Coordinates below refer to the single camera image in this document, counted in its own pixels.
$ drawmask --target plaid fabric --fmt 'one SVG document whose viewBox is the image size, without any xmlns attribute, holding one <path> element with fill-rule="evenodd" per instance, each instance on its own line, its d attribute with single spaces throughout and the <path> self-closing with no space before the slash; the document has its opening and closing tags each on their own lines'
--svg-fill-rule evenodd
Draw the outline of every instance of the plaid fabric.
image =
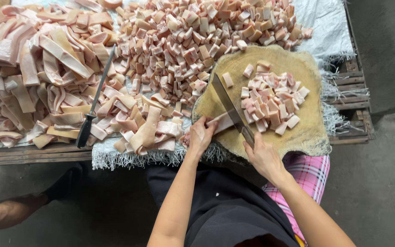
<svg viewBox="0 0 395 247">
<path fill-rule="evenodd" d="M 283 164 L 286 170 L 292 174 L 295 181 L 300 185 L 304 191 L 309 194 L 317 204 L 320 204 L 321 198 L 324 193 L 324 187 L 326 186 L 327 176 L 330 169 L 330 157 L 319 156 L 310 157 L 306 155 L 285 155 L 283 158 Z M 292 224 L 294 233 L 306 243 L 301 230 L 295 221 L 294 215 L 290 210 L 286 200 L 278 189 L 275 188 L 272 183 L 268 182 L 262 187 L 262 190 L 269 195 L 288 216 L 289 221 Z"/>
</svg>

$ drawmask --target foot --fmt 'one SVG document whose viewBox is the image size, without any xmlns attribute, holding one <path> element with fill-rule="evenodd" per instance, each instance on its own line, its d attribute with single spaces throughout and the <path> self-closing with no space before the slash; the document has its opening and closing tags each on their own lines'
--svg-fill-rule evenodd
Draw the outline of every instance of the foot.
<svg viewBox="0 0 395 247">
<path fill-rule="evenodd" d="M 69 196 L 82 179 L 82 174 L 83 167 L 81 164 L 68 169 L 58 181 L 43 192 L 43 194 L 48 196 L 46 204 L 49 204 L 52 200 L 61 200 Z"/>
</svg>

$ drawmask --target meat pile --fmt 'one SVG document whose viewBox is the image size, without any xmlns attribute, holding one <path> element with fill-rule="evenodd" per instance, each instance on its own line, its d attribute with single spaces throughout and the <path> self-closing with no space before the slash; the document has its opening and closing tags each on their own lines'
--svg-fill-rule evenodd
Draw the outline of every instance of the meat pile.
<svg viewBox="0 0 395 247">
<path fill-rule="evenodd" d="M 42 148 L 77 138 L 113 52 L 88 145 L 115 132 L 123 136 L 114 144 L 121 153 L 174 150 L 185 138 L 181 117 L 191 115 L 185 107 L 205 90 L 220 56 L 249 43 L 290 49 L 312 35 L 288 0 L 121 5 L 70 0 L 0 9 L 0 142 L 12 147 L 26 136 Z M 119 30 L 106 8 L 118 12 Z"/>
<path fill-rule="evenodd" d="M 299 122 L 300 118 L 295 113 L 310 91 L 305 87 L 299 88 L 301 82 L 295 81 L 290 73 L 277 76 L 274 72 L 269 72 L 271 66 L 268 61 L 257 61 L 255 77 L 249 81 L 248 87 L 242 87 L 241 107 L 247 123 L 255 123 L 259 132 L 265 132 L 269 128 L 283 135 L 287 127 L 292 129 Z M 254 66 L 248 64 L 243 75 L 249 78 L 253 71 Z M 227 87 L 233 85 L 229 73 L 222 77 Z M 228 113 L 216 117 L 207 126 L 214 121 L 219 123 L 214 134 L 234 125 Z"/>
</svg>

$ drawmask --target wooden cutting board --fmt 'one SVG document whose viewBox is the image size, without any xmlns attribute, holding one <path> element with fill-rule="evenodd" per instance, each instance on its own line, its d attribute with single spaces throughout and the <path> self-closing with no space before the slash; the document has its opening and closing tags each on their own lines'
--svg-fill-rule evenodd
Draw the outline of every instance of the wooden cutting board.
<svg viewBox="0 0 395 247">
<path fill-rule="evenodd" d="M 255 77 L 255 69 L 258 60 L 266 60 L 272 63 L 271 71 L 280 75 L 290 72 L 296 81 L 301 81 L 301 86 L 310 90 L 305 102 L 300 106 L 296 115 L 301 119 L 293 129 L 286 129 L 283 136 L 268 130 L 263 134 L 266 142 L 273 143 L 283 157 L 287 152 L 296 151 L 309 156 L 322 156 L 331 152 L 331 146 L 323 123 L 323 114 L 320 100 L 321 75 L 313 57 L 307 52 L 289 52 L 278 45 L 271 46 L 248 46 L 245 51 L 237 51 L 222 56 L 216 63 L 205 92 L 198 98 L 192 111 L 192 122 L 196 122 L 202 115 L 216 117 L 225 113 L 226 110 L 219 100 L 212 85 L 214 73 L 217 73 L 225 86 L 222 74 L 229 72 L 234 86 L 227 88 L 233 104 L 240 109 L 240 91 L 247 87 L 249 80 Z M 248 64 L 254 66 L 254 72 L 250 78 L 243 76 L 243 71 Z M 249 125 L 253 132 L 257 131 L 255 123 Z M 220 143 L 225 149 L 237 157 L 247 159 L 242 142 L 244 138 L 234 128 L 230 127 L 218 133 L 213 140 Z"/>
</svg>

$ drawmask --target black apron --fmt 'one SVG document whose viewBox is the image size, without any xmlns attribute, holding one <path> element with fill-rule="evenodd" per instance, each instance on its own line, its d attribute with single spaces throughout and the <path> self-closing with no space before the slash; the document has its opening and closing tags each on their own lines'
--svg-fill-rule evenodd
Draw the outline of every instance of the black apron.
<svg viewBox="0 0 395 247">
<path fill-rule="evenodd" d="M 146 166 L 158 208 L 178 169 Z M 254 238 L 264 246 L 299 247 L 288 217 L 266 193 L 227 168 L 200 163 L 184 246 L 234 247 Z"/>
</svg>

